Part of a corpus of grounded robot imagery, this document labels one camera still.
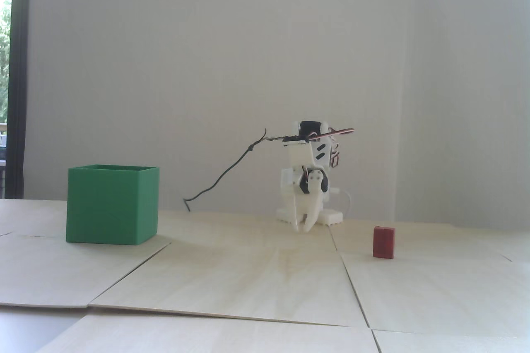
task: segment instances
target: tree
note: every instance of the tree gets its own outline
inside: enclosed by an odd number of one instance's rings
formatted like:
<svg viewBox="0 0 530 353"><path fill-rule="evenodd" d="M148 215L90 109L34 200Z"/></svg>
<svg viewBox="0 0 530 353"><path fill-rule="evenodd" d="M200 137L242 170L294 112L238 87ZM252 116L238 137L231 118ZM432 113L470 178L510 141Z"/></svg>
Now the tree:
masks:
<svg viewBox="0 0 530 353"><path fill-rule="evenodd" d="M0 15L0 122L7 122L9 84L9 48L11 37L11 0L5 0Z"/></svg>

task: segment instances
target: red cube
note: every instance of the red cube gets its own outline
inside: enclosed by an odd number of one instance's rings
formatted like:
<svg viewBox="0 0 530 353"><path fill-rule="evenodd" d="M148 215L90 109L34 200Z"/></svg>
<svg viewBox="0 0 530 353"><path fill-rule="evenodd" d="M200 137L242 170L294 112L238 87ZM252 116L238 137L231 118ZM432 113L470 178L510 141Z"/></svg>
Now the red cube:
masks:
<svg viewBox="0 0 530 353"><path fill-rule="evenodd" d="M394 259L395 228L373 228L373 256L375 258Z"/></svg>

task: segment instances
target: green cube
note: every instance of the green cube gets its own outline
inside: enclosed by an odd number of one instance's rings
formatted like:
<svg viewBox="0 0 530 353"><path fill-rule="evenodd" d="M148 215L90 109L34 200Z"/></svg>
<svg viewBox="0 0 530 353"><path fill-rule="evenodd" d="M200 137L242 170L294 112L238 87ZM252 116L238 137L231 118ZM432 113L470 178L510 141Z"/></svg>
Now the green cube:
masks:
<svg viewBox="0 0 530 353"><path fill-rule="evenodd" d="M78 166L68 170L66 241L138 245L157 233L160 169Z"/></svg>

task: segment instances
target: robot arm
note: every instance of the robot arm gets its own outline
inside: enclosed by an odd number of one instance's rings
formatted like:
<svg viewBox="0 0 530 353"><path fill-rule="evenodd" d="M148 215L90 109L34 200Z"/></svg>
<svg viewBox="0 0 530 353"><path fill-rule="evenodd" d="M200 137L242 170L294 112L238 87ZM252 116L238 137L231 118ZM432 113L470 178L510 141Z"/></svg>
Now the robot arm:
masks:
<svg viewBox="0 0 530 353"><path fill-rule="evenodd" d="M329 199L328 174L333 166L333 151L337 145L323 122L301 122L295 132L298 137L318 136L318 139L284 141L289 152L291 168L282 170L281 191L286 209L278 211L278 217L293 225L296 231L304 223L308 232L315 223L342 222L342 213L324 210Z"/></svg>

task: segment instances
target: white wall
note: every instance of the white wall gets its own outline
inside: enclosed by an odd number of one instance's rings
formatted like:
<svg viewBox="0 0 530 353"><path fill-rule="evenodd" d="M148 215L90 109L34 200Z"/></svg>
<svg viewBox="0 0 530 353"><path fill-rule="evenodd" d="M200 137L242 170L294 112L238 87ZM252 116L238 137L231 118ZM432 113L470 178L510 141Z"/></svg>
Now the white wall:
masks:
<svg viewBox="0 0 530 353"><path fill-rule="evenodd" d="M396 219L530 219L528 0L410 0Z"/></svg>
<svg viewBox="0 0 530 353"><path fill-rule="evenodd" d="M356 128L352 216L528 226L528 0L31 0L27 198L89 163L161 166L161 206L263 128ZM278 143L193 209L272 213ZM344 207L345 202L335 200Z"/></svg>
<svg viewBox="0 0 530 353"><path fill-rule="evenodd" d="M265 127L326 120L357 130L332 174L352 215L393 219L406 4L31 0L26 198L66 198L70 166L154 164L183 209ZM263 143L191 206L273 213L286 164Z"/></svg>

